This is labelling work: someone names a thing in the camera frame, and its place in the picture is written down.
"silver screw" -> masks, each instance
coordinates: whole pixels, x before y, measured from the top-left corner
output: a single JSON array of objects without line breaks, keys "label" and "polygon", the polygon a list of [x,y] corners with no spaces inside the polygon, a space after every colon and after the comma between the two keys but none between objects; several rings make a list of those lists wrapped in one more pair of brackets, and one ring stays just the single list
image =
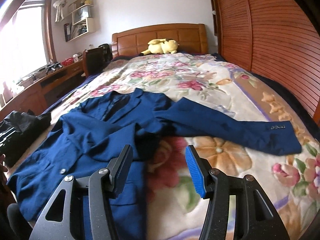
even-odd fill
[{"label": "silver screw", "polygon": [[248,181],[254,181],[254,176],[248,174],[245,176],[245,179],[248,180]]},{"label": "silver screw", "polygon": [[64,177],[64,180],[65,180],[66,182],[70,182],[70,181],[73,180],[73,176],[72,176],[72,175],[67,175],[67,176]]},{"label": "silver screw", "polygon": [[217,174],[219,174],[219,172],[220,171],[218,169],[216,169],[216,168],[213,168],[213,169],[210,170],[210,173],[213,174],[213,175],[217,175]]},{"label": "silver screw", "polygon": [[102,169],[100,169],[99,170],[99,174],[107,174],[109,172],[109,169],[107,169],[107,168],[102,168]]}]

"window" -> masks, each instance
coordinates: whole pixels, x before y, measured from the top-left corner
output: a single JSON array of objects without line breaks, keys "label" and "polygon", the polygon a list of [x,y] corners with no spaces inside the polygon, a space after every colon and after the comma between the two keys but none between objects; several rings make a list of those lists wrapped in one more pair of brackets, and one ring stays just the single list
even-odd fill
[{"label": "window", "polygon": [[55,60],[52,37],[51,0],[26,0],[0,32],[0,85],[22,77]]}]

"bedspread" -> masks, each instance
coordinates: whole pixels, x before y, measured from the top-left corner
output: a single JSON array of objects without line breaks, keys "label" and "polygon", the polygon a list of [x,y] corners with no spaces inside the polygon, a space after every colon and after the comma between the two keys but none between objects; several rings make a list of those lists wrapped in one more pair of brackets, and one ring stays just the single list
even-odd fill
[{"label": "bedspread", "polygon": [[[97,78],[71,93],[52,112],[57,119],[87,98],[135,88],[186,97],[239,121],[291,121],[302,145],[299,155],[273,156],[212,137],[166,137],[148,162],[148,239],[198,239],[208,205],[195,192],[184,149],[193,144],[202,158],[227,175],[252,174],[278,210],[292,240],[298,239],[320,207],[320,148],[289,105],[242,68],[215,57],[189,54],[150,55],[112,62]],[[50,128],[10,169],[45,139]],[[228,232],[233,239],[235,197],[230,197]]]}]

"blue blazer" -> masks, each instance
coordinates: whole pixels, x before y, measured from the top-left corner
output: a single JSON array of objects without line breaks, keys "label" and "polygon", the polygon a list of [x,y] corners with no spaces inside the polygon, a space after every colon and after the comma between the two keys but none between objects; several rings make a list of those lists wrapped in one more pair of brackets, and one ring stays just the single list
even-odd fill
[{"label": "blue blazer", "polygon": [[12,174],[8,186],[25,219],[34,220],[66,175],[90,176],[130,144],[134,160],[123,193],[111,204],[120,238],[142,240],[145,160],[167,135],[219,137],[273,155],[301,152],[289,121],[240,122],[186,98],[173,102],[141,89],[131,94],[113,91],[62,115],[42,145]]}]

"stuffed animal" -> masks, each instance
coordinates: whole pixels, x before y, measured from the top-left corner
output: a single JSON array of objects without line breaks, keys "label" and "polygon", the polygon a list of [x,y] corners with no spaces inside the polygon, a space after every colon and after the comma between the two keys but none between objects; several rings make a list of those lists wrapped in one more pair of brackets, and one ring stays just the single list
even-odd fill
[{"label": "stuffed animal", "polygon": [[177,53],[178,43],[173,39],[156,39],[148,43],[147,50],[141,52],[143,55],[147,54],[174,54]]}]

